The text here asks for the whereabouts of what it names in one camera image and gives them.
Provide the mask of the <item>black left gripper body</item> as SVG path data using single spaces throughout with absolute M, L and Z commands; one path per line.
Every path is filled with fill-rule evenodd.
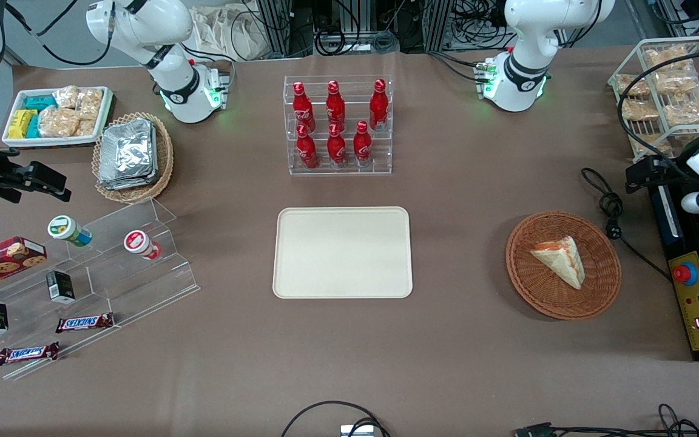
M 651 186 L 679 185 L 690 182 L 690 174 L 680 168 L 676 160 L 662 155 L 650 157 L 650 169 L 652 172 Z

